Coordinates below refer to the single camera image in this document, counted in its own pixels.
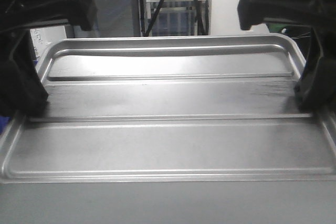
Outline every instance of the gray surface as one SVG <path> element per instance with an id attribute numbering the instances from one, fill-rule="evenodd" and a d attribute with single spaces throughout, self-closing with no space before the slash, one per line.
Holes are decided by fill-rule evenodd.
<path id="1" fill-rule="evenodd" d="M 298 111 L 302 66 L 276 35 L 63 41 L 38 67 L 45 114 L 0 140 L 1 179 L 334 180 L 334 117 Z"/>
<path id="2" fill-rule="evenodd" d="M 1 224 L 332 224 L 335 182 L 0 185 Z"/>

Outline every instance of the black clamp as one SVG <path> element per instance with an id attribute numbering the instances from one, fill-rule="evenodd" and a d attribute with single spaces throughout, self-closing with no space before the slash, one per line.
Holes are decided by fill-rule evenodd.
<path id="1" fill-rule="evenodd" d="M 336 0 L 240 0 L 242 30 L 260 23 L 312 27 L 307 62 L 294 90 L 298 106 L 312 110 L 328 103 L 336 91 Z"/>
<path id="2" fill-rule="evenodd" d="M 47 104 L 29 28 L 71 24 L 90 30 L 96 13 L 93 0 L 0 0 L 0 115 L 39 115 Z"/>

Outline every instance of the silver baking sheet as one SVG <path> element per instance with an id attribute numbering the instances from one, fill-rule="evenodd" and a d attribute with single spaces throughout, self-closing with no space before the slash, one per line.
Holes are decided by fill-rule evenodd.
<path id="1" fill-rule="evenodd" d="M 64 40 L 37 67 L 45 114 L 0 139 L 0 180 L 334 180 L 334 114 L 296 106 L 304 62 L 272 34 Z"/>

